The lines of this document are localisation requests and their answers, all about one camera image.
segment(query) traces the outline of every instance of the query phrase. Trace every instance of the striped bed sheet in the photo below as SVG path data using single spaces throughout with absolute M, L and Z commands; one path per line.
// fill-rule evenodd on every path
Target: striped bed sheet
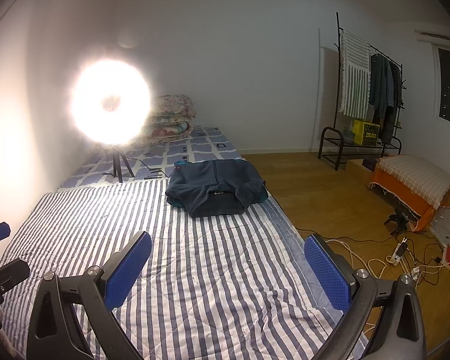
M 166 203 L 168 180 L 48 193 L 1 259 L 29 263 L 30 278 L 5 295 L 4 329 L 25 354 L 41 277 L 101 266 L 140 230 L 151 256 L 114 309 L 145 359 L 310 359 L 341 311 L 303 255 L 303 240 L 270 197 L 241 215 L 190 218 Z M 105 359 L 83 308 L 77 315 L 96 359 Z M 358 358 L 366 340 L 355 348 Z
M 231 160 L 241 158 L 233 144 L 217 127 L 194 128 L 189 139 L 159 144 L 131 144 L 120 149 L 125 153 L 135 178 L 129 177 L 122 163 L 125 182 L 143 179 L 165 179 L 173 171 L 176 161 L 200 162 L 207 160 Z M 153 169 L 151 172 L 138 160 Z M 112 173 L 113 157 L 111 150 L 100 152 L 90 158 L 75 174 L 66 180 L 59 191 L 80 187 L 99 187 L 118 182 Z

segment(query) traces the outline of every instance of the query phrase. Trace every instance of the white striped blanket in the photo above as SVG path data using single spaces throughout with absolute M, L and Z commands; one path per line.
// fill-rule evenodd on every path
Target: white striped blanket
M 0 262 L 21 257 L 31 269 L 3 304 L 12 344 L 26 352 L 44 272 L 80 275 L 145 230 L 151 256 L 114 310 L 145 359 L 310 359 L 341 312 L 273 198 L 242 215 L 192 219 L 166 203 L 166 187 L 167 180 L 147 180 L 42 197 Z M 92 353 L 105 359 L 83 308 L 76 308 Z
M 340 112 L 345 116 L 365 119 L 370 97 L 370 50 L 368 43 L 343 30 L 342 102 Z

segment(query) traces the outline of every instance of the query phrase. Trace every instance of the orange cloth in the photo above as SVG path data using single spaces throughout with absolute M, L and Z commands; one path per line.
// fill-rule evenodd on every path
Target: orange cloth
M 370 184 L 379 185 L 384 190 L 395 195 L 403 204 L 405 204 L 414 213 L 419 215 L 421 218 L 416 223 L 416 227 L 413 231 L 425 230 L 430 224 L 433 216 L 435 216 L 435 209 L 433 206 L 428 204 L 423 198 L 414 193 L 409 187 L 402 184 L 392 175 L 384 172 L 382 169 L 375 167 Z M 450 197 L 450 189 L 445 194 L 440 206 L 448 205 L 448 199 Z

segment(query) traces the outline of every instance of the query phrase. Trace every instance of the hanging clothes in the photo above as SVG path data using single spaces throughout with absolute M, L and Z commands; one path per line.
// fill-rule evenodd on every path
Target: hanging clothes
M 394 84 L 393 107 L 387 107 L 385 116 L 383 118 L 383 127 L 380 130 L 378 137 L 385 143 L 391 143 L 394 135 L 395 120 L 397 118 L 398 108 L 402 104 L 402 75 L 400 74 L 400 68 L 394 63 L 390 63 L 391 77 Z
M 365 119 L 370 95 L 370 50 L 368 43 L 342 30 L 342 103 L 345 116 Z
M 368 102 L 373 105 L 375 114 L 373 123 L 385 117 L 387 107 L 394 106 L 394 80 L 392 69 L 387 58 L 380 54 L 372 55 L 370 58 L 370 98 Z

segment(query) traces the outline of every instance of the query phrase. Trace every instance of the metal bolt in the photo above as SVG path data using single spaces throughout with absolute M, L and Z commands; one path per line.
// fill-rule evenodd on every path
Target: metal bolt
M 400 276 L 400 280 L 402 280 L 405 284 L 410 284 L 412 282 L 412 278 L 409 274 L 403 274 Z
M 50 281 L 55 277 L 55 272 L 53 271 L 48 271 L 45 273 L 45 275 L 43 276 L 43 279 L 46 281 Z
M 91 276 L 97 275 L 100 272 L 100 267 L 97 265 L 93 265 L 87 269 L 87 273 Z
M 360 279 L 366 279 L 366 278 L 368 278 L 370 276 L 368 271 L 366 269 L 363 269 L 363 268 L 357 269 L 355 271 L 355 273 Z

